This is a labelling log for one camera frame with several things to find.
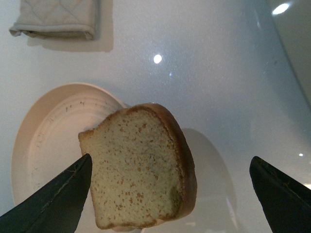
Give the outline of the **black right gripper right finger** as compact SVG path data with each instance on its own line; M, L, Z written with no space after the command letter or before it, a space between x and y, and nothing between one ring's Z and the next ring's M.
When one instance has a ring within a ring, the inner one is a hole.
M254 191L274 233L311 231L311 190L255 156L249 168Z

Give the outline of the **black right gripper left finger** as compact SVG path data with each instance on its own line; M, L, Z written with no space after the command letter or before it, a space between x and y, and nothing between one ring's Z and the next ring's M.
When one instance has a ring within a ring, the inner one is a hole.
M73 233L90 188L92 160L85 154L0 217L2 233Z

